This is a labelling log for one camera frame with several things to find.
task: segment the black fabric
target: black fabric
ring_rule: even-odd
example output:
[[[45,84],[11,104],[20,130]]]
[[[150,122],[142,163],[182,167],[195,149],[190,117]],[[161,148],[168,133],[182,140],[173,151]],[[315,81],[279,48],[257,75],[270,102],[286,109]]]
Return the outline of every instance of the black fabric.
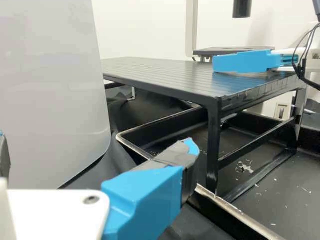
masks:
[[[112,134],[110,147],[101,160],[91,166],[90,170],[69,182],[65,186],[66,189],[99,190],[103,181],[134,168],[136,166],[134,160],[116,140],[117,133],[189,108],[187,104],[177,99],[140,90],[137,90],[134,101],[127,101],[126,96],[121,93],[115,98],[108,98],[107,101]],[[159,239],[232,240],[233,238],[185,204],[174,223]]]
[[[302,125],[320,131],[320,113],[304,114]]]
[[[308,99],[305,108],[320,114],[320,103],[315,100]]]

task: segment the black tray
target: black tray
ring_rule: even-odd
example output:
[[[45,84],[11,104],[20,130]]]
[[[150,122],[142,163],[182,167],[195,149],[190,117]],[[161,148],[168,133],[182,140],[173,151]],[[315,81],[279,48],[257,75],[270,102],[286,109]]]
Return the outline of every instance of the black tray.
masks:
[[[244,116],[236,116],[230,122],[243,121]],[[208,113],[205,108],[197,107],[156,120],[119,133],[116,139],[129,150],[150,160],[178,140],[192,137],[200,148],[198,182],[204,185],[207,169],[207,144],[208,144]],[[254,134],[249,134],[235,127],[225,129],[220,136],[219,157],[242,147],[255,139]],[[245,183],[252,176],[248,170],[241,171],[240,163],[258,170],[272,160],[283,150],[283,146],[275,143],[266,143],[256,150],[239,158],[234,163],[219,171],[219,195],[224,196],[236,186]]]

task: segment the white wall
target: white wall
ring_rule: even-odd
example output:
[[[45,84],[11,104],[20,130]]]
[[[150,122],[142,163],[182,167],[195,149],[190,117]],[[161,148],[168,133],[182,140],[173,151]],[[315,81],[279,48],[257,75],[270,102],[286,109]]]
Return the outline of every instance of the white wall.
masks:
[[[186,0],[92,0],[101,58],[185,57]],[[199,0],[197,48],[286,48],[311,21],[312,0],[253,0],[233,19],[233,0]]]

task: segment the metal screw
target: metal screw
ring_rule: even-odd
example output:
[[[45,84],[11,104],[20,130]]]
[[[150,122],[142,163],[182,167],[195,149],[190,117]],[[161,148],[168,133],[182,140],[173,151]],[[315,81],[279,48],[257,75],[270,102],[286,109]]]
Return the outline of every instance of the metal screw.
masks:
[[[83,203],[90,205],[90,204],[95,204],[99,200],[100,200],[100,198],[97,196],[88,196],[85,200],[83,200]]]

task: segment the white paint chip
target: white paint chip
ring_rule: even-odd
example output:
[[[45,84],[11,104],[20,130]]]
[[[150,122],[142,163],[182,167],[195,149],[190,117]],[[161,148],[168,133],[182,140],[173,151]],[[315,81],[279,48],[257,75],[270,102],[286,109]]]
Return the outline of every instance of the white paint chip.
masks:
[[[240,168],[243,168],[244,170],[247,170],[249,173],[252,174],[252,173],[254,172],[254,171],[251,169],[251,166],[245,165],[242,161],[239,161],[238,164],[239,164],[239,167],[240,167]]]

